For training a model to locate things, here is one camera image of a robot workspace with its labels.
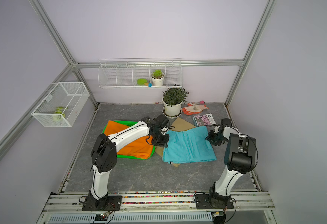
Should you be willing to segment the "tan pants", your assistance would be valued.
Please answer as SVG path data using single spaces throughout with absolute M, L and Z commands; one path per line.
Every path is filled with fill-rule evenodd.
M 182 131 L 187 131 L 192 128 L 195 128 L 193 124 L 189 123 L 188 121 L 182 119 L 182 118 L 176 118 L 172 124 L 172 128 L 170 128 L 170 131 L 175 131 L 175 132 L 182 132 Z M 159 155 L 161 158 L 163 157 L 163 147 L 156 147 L 155 148 L 155 154 Z

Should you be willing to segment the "teal pants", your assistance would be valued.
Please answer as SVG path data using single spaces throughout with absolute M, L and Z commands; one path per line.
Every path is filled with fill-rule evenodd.
M 187 131 L 168 131 L 169 141 L 163 149 L 162 159 L 167 163 L 194 163 L 217 160 L 211 143 L 206 140 L 206 127 L 196 127 Z

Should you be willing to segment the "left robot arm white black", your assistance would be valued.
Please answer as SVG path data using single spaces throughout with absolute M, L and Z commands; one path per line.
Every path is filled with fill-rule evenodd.
M 166 147 L 169 141 L 170 122 L 164 115 L 151 119 L 145 117 L 135 125 L 109 136 L 100 134 L 91 152 L 93 182 L 85 203 L 93 202 L 102 209 L 108 202 L 108 179 L 110 171 L 117 163 L 117 152 L 135 140 L 149 136 L 154 146 Z

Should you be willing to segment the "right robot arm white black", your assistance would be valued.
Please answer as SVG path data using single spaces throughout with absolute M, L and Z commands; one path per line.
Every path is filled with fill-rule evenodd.
M 226 208 L 232 204 L 231 191 L 244 174 L 252 171 L 258 164 L 256 139 L 241 133 L 232 121 L 223 118 L 206 137 L 211 144 L 227 144 L 222 175 L 210 188 L 208 202 L 213 208 Z

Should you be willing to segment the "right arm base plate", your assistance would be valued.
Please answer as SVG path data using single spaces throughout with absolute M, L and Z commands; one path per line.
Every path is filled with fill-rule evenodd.
M 212 196 L 196 192 L 193 195 L 197 210 L 208 209 L 233 209 L 234 204 L 231 197 L 221 196 L 214 193 Z

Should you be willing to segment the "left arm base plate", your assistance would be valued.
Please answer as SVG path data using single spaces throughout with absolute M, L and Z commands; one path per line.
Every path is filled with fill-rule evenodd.
M 82 211 L 119 211 L 122 204 L 122 196 L 105 196 L 95 199 L 89 196 L 85 199 Z

